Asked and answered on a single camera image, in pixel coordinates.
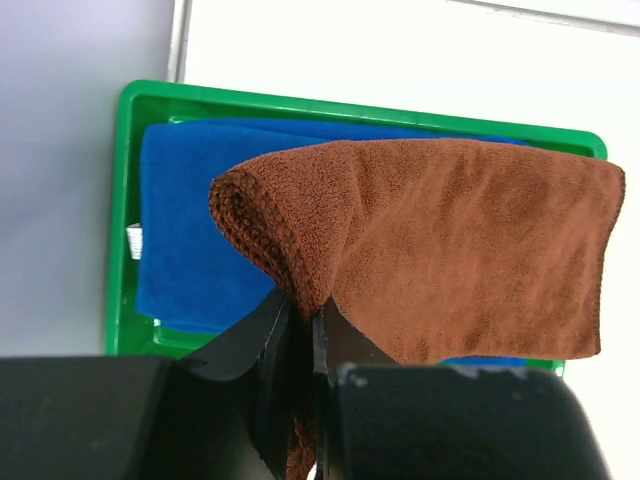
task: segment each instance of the brown cloth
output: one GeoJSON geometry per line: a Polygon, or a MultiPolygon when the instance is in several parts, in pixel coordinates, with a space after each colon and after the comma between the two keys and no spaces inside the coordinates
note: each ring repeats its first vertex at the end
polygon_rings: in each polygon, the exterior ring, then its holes
{"type": "Polygon", "coordinates": [[[333,295],[393,359],[433,364],[597,354],[604,252],[623,197],[624,172],[599,160],[385,140],[258,157],[217,178],[209,204],[304,318],[333,295]]]}

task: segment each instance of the white table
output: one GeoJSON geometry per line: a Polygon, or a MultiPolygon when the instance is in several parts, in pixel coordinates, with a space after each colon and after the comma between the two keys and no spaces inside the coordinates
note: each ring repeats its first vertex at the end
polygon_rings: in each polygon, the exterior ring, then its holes
{"type": "Polygon", "coordinates": [[[194,0],[186,83],[588,130],[627,172],[601,355],[569,362],[616,480],[640,478],[640,39],[441,0],[194,0]]]}

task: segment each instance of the green tray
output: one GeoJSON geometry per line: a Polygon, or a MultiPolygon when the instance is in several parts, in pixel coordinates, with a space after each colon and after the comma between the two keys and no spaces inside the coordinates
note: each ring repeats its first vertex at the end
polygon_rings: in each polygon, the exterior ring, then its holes
{"type": "MultiPolygon", "coordinates": [[[[136,313],[138,265],[129,255],[125,231],[127,225],[140,221],[138,165],[145,128],[154,123],[212,117],[334,120],[462,135],[504,136],[549,150],[607,158],[607,149],[599,137],[575,130],[135,81],[122,92],[118,112],[107,312],[106,349],[109,354],[182,357],[213,338],[213,335],[175,332],[136,313]]],[[[560,375],[564,369],[562,361],[528,360],[528,365],[560,375]]]]}

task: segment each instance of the gray wall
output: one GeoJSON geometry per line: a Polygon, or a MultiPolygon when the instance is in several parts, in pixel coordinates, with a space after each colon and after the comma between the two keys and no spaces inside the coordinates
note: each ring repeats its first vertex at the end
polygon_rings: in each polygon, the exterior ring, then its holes
{"type": "Polygon", "coordinates": [[[0,0],[0,356],[103,350],[116,101],[173,0],[0,0]]]}

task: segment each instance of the terry cloth fabric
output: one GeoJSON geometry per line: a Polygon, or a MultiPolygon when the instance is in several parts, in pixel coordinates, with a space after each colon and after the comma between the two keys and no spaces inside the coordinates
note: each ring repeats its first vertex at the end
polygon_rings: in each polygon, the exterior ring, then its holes
{"type": "Polygon", "coordinates": [[[264,153],[331,140],[440,136],[273,119],[148,127],[140,153],[144,248],[137,311],[174,330],[220,333],[253,311],[273,288],[273,280],[229,245],[211,222],[206,202],[211,178],[264,153]]]}
{"type": "MultiPolygon", "coordinates": [[[[303,318],[332,295],[394,360],[433,364],[597,354],[604,252],[623,197],[624,172],[599,160],[394,140],[264,155],[216,178],[209,204],[303,318]]],[[[310,398],[297,400],[296,480],[313,461],[310,398]]]]}

